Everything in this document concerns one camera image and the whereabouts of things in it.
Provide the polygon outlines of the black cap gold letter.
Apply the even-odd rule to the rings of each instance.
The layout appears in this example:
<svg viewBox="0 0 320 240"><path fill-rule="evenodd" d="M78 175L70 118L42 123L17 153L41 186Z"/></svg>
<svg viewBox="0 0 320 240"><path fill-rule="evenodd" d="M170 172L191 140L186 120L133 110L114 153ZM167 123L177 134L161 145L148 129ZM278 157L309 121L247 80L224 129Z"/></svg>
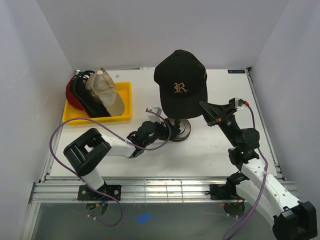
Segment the black cap gold letter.
<svg viewBox="0 0 320 240"><path fill-rule="evenodd" d="M153 79L159 86L161 108L171 119L202 115L200 102L208 101L207 71L189 51L178 49L159 63Z"/></svg>

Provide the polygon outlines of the beige cap black letter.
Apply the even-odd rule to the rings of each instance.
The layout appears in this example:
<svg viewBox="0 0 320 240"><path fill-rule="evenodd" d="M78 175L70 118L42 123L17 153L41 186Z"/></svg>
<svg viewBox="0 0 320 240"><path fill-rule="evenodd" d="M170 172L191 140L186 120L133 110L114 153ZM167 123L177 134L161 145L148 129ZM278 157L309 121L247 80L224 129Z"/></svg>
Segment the beige cap black letter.
<svg viewBox="0 0 320 240"><path fill-rule="evenodd" d="M86 81L86 90L95 101L101 103L111 117L121 116L125 105L115 83L104 68L96 70Z"/></svg>

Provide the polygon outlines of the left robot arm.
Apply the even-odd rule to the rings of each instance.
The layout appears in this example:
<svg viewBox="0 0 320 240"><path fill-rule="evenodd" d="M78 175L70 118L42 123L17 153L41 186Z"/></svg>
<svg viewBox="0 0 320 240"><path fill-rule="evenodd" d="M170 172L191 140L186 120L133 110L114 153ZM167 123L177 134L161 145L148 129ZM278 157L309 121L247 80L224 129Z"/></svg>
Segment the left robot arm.
<svg viewBox="0 0 320 240"><path fill-rule="evenodd" d="M104 157L136 158L155 141L172 140L180 132L180 128L172 125L168 119L161 122L150 120L143 122L136 131L127 136L125 141L103 135L96 128L90 128L67 145L63 154L76 175L89 185L88 193L95 200L100 200L106 195L106 183L97 166Z"/></svg>

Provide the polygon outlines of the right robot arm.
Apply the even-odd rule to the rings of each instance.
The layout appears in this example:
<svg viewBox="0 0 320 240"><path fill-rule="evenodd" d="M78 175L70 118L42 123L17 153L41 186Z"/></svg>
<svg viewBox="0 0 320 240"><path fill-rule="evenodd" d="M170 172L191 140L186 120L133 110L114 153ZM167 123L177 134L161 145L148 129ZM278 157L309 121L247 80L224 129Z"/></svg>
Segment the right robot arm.
<svg viewBox="0 0 320 240"><path fill-rule="evenodd" d="M203 117L209 127L219 126L232 145L228 149L230 162L238 171L219 188L220 194L232 199L242 198L251 209L240 217L223 235L232 239L258 211L271 225L278 240L311 240L318 235L316 208L291 194L271 173L260 150L260 133L255 127L240 128L235 112L250 104L233 98L228 104L200 102Z"/></svg>

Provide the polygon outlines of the beige mannequin head stand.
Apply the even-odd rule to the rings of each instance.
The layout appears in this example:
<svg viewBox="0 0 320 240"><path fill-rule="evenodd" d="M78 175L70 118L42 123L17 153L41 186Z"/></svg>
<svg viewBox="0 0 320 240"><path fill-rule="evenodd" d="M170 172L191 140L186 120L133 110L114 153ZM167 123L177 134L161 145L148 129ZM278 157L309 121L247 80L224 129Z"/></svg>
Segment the beige mannequin head stand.
<svg viewBox="0 0 320 240"><path fill-rule="evenodd" d="M169 124L171 129L171 135L169 139L171 142L182 142L190 136L192 128L187 119L166 118L165 122Z"/></svg>

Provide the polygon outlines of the yellow plastic tray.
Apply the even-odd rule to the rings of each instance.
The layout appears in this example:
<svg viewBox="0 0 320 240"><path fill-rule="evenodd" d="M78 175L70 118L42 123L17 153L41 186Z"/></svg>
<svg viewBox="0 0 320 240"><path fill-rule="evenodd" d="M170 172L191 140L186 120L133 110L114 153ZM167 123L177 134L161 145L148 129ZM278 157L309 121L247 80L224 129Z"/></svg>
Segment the yellow plastic tray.
<svg viewBox="0 0 320 240"><path fill-rule="evenodd" d="M65 89L66 101L64 105L62 121L65 122L72 118L86 118L93 119L99 123L111 122L126 122L132 118L132 84L130 82L116 82L115 88L124 104L124 111L121 115L110 116L107 111L96 111L92 113L86 110L77 97L71 92L70 86L73 79L71 79Z"/></svg>

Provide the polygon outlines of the black cap in tray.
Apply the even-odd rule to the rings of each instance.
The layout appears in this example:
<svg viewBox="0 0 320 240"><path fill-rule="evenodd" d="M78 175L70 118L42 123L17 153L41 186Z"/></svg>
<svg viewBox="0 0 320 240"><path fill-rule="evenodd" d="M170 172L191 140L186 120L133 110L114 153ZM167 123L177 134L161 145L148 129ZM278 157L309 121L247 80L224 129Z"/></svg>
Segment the black cap in tray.
<svg viewBox="0 0 320 240"><path fill-rule="evenodd" d="M70 90L80 101L90 118L110 117L111 115L101 101L95 100L86 89L87 80L93 73L93 70L79 71L71 83Z"/></svg>

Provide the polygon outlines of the dark green cap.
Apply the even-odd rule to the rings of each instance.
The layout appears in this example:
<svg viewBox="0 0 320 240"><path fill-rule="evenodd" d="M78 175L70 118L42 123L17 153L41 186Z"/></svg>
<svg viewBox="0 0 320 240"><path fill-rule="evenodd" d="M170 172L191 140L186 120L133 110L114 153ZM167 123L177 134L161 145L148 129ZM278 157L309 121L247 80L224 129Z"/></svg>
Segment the dark green cap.
<svg viewBox="0 0 320 240"><path fill-rule="evenodd" d="M85 85L92 71L80 71L71 83L71 92L78 98L81 102L88 116L91 118L95 117L96 106L92 96L87 91Z"/></svg>

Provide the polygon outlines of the red cap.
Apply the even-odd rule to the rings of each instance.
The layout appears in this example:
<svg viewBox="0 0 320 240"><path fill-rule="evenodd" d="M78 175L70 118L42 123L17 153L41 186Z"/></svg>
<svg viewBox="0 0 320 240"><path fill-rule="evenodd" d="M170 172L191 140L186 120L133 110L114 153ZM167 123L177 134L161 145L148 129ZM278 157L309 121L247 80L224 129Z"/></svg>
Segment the red cap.
<svg viewBox="0 0 320 240"><path fill-rule="evenodd" d="M67 86L66 86L66 89L65 89L65 97L66 97L66 100L67 102L72 106L74 107L75 109L77 110L80 110L80 111L86 111L85 108L83 107L83 105L81 104L81 102L78 100L78 98L75 96L74 93L71 92L71 83L73 82L74 78L76 76L74 75L70 81L68 82Z"/></svg>

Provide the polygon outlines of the aluminium frame rail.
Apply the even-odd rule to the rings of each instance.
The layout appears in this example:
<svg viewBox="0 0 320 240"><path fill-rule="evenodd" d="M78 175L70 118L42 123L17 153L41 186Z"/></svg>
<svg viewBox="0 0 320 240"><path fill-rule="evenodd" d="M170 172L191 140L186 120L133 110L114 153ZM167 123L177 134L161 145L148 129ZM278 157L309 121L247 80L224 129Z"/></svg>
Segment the aluminium frame rail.
<svg viewBox="0 0 320 240"><path fill-rule="evenodd" d="M105 177L108 185L121 185L122 204L149 203L209 203L205 192L211 184L224 184L225 177L207 178L115 178ZM30 203L79 203L82 181L75 178L51 178L35 183Z"/></svg>

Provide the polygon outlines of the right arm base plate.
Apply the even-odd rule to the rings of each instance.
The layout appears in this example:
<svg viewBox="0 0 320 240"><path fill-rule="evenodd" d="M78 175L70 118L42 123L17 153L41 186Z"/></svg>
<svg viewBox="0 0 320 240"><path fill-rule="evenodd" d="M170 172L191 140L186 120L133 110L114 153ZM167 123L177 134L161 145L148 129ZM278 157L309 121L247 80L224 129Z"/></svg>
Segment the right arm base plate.
<svg viewBox="0 0 320 240"><path fill-rule="evenodd" d="M239 196L235 186L228 184L210 184L209 193L211 200L236 200Z"/></svg>

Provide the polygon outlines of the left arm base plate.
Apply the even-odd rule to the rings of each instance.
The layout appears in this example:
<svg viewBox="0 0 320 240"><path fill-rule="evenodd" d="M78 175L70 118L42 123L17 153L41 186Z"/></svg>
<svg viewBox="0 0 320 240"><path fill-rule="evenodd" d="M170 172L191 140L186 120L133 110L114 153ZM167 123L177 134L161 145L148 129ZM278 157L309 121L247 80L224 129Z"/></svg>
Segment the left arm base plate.
<svg viewBox="0 0 320 240"><path fill-rule="evenodd" d="M110 195L118 201L121 200L121 185L108 185L104 184L97 191L102 192L104 194ZM77 194L78 201L104 201L111 200L109 197L96 193L95 191L89 189L86 185L81 185L78 189Z"/></svg>

